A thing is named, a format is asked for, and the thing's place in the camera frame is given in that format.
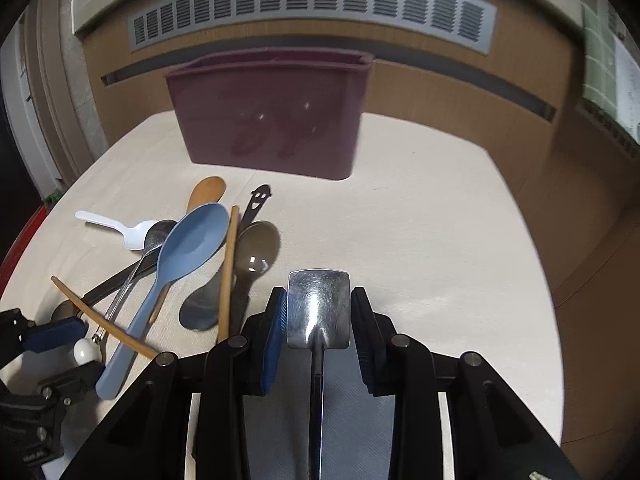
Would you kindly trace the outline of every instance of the blue spoon handle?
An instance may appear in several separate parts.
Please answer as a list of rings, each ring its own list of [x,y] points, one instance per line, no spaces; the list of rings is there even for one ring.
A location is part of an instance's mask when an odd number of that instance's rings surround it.
[[[139,339],[143,335],[163,286],[164,283],[158,283],[158,280],[154,282],[151,290],[149,290],[149,293],[146,295],[145,301],[142,302],[136,315],[131,320],[131,323],[129,323],[127,334],[136,339]],[[98,397],[102,400],[116,398],[124,384],[129,365],[134,356],[135,352],[131,348],[123,343],[118,345],[100,379],[95,383],[95,393]]]

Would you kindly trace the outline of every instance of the white ball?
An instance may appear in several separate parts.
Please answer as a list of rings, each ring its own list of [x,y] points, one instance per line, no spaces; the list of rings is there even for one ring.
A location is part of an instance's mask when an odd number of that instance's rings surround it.
[[[74,359],[79,365],[86,364],[91,361],[100,361],[100,347],[91,339],[82,338],[76,341],[74,345]]]

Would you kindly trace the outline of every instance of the gray vent panel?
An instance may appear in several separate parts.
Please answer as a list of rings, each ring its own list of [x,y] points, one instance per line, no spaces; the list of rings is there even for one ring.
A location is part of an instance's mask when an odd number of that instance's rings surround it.
[[[164,0],[129,16],[129,45],[231,23],[324,18],[405,28],[487,54],[496,12],[482,0]]]

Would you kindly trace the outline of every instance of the white table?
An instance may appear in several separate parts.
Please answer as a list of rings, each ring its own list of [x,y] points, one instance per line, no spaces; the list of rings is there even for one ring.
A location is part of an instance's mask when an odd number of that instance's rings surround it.
[[[364,114],[353,174],[335,182],[192,164],[174,113],[150,117],[55,206],[18,263],[0,310],[19,307],[27,318],[46,322],[64,299],[49,279],[52,274],[82,295],[136,260],[120,235],[86,226],[74,218],[76,210],[127,225],[179,219],[195,184],[215,174],[226,181],[221,202],[227,208],[243,208],[260,184],[273,191],[258,219],[278,227],[282,249],[252,288],[249,314],[264,309],[272,287],[286,286],[291,270],[345,270],[351,286],[364,286],[373,309],[391,316],[398,332],[434,352],[483,354],[559,441],[558,332],[527,228],[485,150],[418,124]],[[187,331],[177,314],[222,257],[217,254],[172,286],[146,339],[155,348],[187,356],[213,345],[216,330]],[[151,283],[152,277],[144,278],[130,294],[117,318],[120,326],[132,319]],[[97,309],[103,312],[109,300]],[[108,354],[116,343],[109,339]],[[6,367],[5,380],[22,367],[10,384],[28,391],[38,378],[50,376],[50,360],[43,364],[36,357],[25,355]],[[136,358],[127,385],[147,364]],[[78,406],[67,416],[69,426],[90,427],[112,405]],[[81,429],[75,431],[69,430],[66,440],[81,439]]]

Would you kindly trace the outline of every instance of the blue spoon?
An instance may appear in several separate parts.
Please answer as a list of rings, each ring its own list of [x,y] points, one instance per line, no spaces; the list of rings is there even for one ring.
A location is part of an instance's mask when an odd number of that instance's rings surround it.
[[[212,257],[225,239],[229,216],[218,203],[203,204],[180,220],[158,254],[156,280],[138,309],[127,334],[142,337],[162,288],[196,270]],[[135,352],[120,343],[95,385],[103,400],[115,399],[127,377]]]

